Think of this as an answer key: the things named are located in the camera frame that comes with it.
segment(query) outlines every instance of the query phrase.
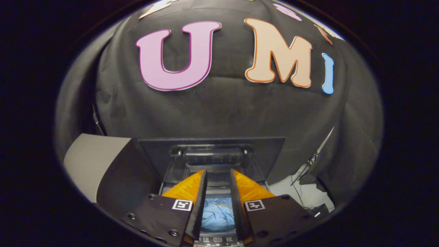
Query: pink letter u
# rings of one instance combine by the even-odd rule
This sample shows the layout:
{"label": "pink letter u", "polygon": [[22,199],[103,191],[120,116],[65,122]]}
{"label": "pink letter u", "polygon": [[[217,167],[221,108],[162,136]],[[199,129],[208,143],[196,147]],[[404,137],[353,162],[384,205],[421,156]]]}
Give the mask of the pink letter u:
{"label": "pink letter u", "polygon": [[163,67],[163,40],[171,34],[164,29],[140,38],[136,45],[140,49],[140,72],[145,83],[157,90],[183,90],[200,83],[210,70],[212,61],[213,31],[221,28],[219,22],[193,22],[181,28],[190,34],[190,58],[187,68],[168,71]]}

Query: wire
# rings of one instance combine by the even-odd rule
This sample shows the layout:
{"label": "wire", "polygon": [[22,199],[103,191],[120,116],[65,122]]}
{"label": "wire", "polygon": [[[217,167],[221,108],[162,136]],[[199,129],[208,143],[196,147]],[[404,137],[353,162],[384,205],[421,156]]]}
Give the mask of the wire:
{"label": "wire", "polygon": [[291,175],[291,185],[293,185],[297,180],[301,179],[303,176],[305,176],[308,173],[308,171],[311,169],[311,166],[309,164],[311,163],[311,165],[314,165],[314,161],[316,160],[318,155],[319,153],[317,152],[314,153],[311,159],[307,161],[306,166],[308,167],[308,170],[306,170],[305,173],[303,172],[305,171],[306,167],[302,170],[302,172],[299,174],[299,176],[297,176],[297,178],[294,181],[293,181],[293,175]]}
{"label": "wire", "polygon": [[256,168],[258,168],[259,174],[261,175],[262,179],[265,180],[264,175],[261,172],[261,169],[259,168],[258,163],[256,162],[256,160],[252,160],[252,157],[250,156],[250,154],[248,155],[248,160],[250,161],[250,164],[253,162],[256,166]]}
{"label": "wire", "polygon": [[303,208],[307,208],[307,209],[309,210],[309,207],[305,207],[305,204],[303,204],[302,198],[301,198],[301,196],[299,195],[299,191],[297,191],[296,186],[293,185],[293,187],[294,187],[294,189],[296,190],[297,195],[299,196],[299,199],[300,199],[300,202],[302,203]]}
{"label": "wire", "polygon": [[299,174],[299,176],[296,177],[296,179],[294,181],[293,181],[293,175],[291,175],[291,181],[292,181],[291,185],[293,186],[294,190],[296,191],[297,195],[299,196],[299,199],[300,199],[300,202],[302,203],[303,208],[308,209],[308,210],[311,210],[311,209],[309,207],[305,207],[305,204],[302,201],[302,197],[300,196],[299,192],[297,191],[296,186],[294,185],[294,183],[308,173],[308,171],[311,169],[311,166],[309,164],[311,163],[311,165],[313,165],[314,161],[316,160],[318,155],[319,155],[319,153],[315,152],[313,154],[313,156],[311,157],[311,159],[307,161],[306,167],[308,167],[308,170],[306,170],[305,173],[303,173],[303,172],[305,171],[306,167],[302,170],[302,172]]}

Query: cutout letter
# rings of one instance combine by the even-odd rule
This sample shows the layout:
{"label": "cutout letter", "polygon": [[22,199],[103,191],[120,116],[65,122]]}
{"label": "cutout letter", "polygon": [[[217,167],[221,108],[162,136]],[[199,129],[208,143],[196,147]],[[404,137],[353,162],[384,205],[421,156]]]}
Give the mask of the cutout letter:
{"label": "cutout letter", "polygon": [[334,92],[334,87],[332,86],[332,81],[334,79],[334,60],[326,53],[322,53],[323,59],[325,60],[325,84],[323,84],[322,89],[326,94],[332,94]]}
{"label": "cutout letter", "polygon": [[332,44],[332,41],[328,38],[328,35],[326,34],[326,32],[319,26],[317,26],[316,24],[314,24],[315,27],[317,27],[320,31],[320,33],[323,35],[323,37],[325,37],[326,41],[329,42],[330,44]]}
{"label": "cutout letter", "polygon": [[280,12],[289,15],[290,17],[293,17],[294,19],[302,22],[302,19],[296,14],[294,13],[292,10],[280,5],[280,4],[273,4],[274,6],[276,6],[276,9],[279,10]]}
{"label": "cutout letter", "polygon": [[155,4],[153,4],[152,7],[145,14],[143,14],[139,17],[139,19],[142,19],[143,17],[145,17],[147,15],[150,15],[154,12],[157,12],[161,9],[164,9],[164,8],[170,6],[172,4],[172,2],[175,2],[175,1],[178,1],[178,0],[161,0],[161,1],[159,1]]}
{"label": "cutout letter", "polygon": [[221,28],[219,22],[193,22],[181,28],[190,34],[190,58],[187,68],[172,72],[163,67],[163,40],[171,34],[164,29],[140,38],[140,72],[145,83],[157,90],[183,90],[200,83],[210,70],[213,31]]}
{"label": "cutout letter", "polygon": [[255,54],[253,67],[245,71],[245,77],[252,82],[272,82],[275,73],[271,69],[271,56],[276,62],[279,78],[282,82],[288,80],[296,65],[296,71],[291,76],[291,82],[298,87],[311,86],[311,43],[296,36],[288,47],[279,30],[273,25],[258,19],[244,20],[253,28],[255,34]]}

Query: blue fabric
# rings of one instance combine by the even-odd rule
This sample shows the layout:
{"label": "blue fabric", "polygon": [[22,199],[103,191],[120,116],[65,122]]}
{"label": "blue fabric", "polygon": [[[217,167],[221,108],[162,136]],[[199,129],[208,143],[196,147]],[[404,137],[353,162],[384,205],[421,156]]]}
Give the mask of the blue fabric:
{"label": "blue fabric", "polygon": [[231,198],[206,198],[201,227],[211,232],[231,231],[235,228]]}

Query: metal bracket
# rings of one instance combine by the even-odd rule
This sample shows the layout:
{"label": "metal bracket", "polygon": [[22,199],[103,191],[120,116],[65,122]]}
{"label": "metal bracket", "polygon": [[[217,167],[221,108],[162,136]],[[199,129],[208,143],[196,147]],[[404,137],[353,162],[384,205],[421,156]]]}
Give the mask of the metal bracket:
{"label": "metal bracket", "polygon": [[289,195],[247,201],[244,206],[253,232],[252,247],[291,240],[316,222],[314,215]]}
{"label": "metal bracket", "polygon": [[121,220],[149,237],[179,247],[192,207],[192,201],[149,194]]}

